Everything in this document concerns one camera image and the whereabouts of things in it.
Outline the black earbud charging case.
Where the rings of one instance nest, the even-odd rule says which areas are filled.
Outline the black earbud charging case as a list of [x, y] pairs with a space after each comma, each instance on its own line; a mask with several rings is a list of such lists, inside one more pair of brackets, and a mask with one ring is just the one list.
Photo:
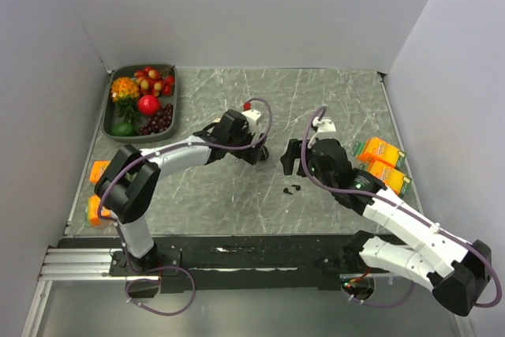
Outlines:
[[263, 146], [261, 149], [259, 161], [264, 162], [267, 161], [268, 158], [269, 158], [269, 151], [265, 146]]

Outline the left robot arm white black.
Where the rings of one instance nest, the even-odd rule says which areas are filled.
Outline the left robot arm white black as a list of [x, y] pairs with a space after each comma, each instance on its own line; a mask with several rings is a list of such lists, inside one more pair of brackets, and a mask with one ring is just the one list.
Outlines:
[[260, 131], [261, 113], [255, 109], [227, 110], [219, 120], [174, 144], [137, 149], [122, 146], [95, 184], [100, 208], [117, 224], [127, 264], [147, 275], [161, 259], [148, 229], [145, 213], [160, 179], [202, 167], [231, 154], [255, 165], [268, 158], [267, 132]]

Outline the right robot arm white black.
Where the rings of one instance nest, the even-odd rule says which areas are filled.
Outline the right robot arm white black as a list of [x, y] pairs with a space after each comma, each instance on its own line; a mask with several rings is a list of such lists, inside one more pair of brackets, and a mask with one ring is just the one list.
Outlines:
[[307, 177], [343, 207], [377, 223], [402, 241], [386, 242], [359, 231], [344, 254], [353, 272], [367, 267], [390, 271], [431, 291], [458, 316], [468, 316], [494, 276], [492, 251], [481, 240], [468, 242], [444, 230], [405, 203], [365, 170], [354, 168], [336, 139], [291, 139], [281, 156], [283, 172]]

